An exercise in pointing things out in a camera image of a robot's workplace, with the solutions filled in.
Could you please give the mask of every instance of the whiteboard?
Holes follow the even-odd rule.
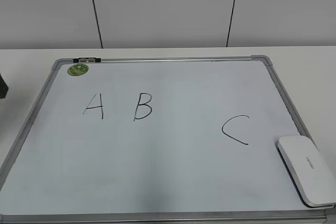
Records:
[[[70,66],[0,191],[1,214],[308,209],[275,146],[299,132],[261,61],[88,63],[76,77]]]

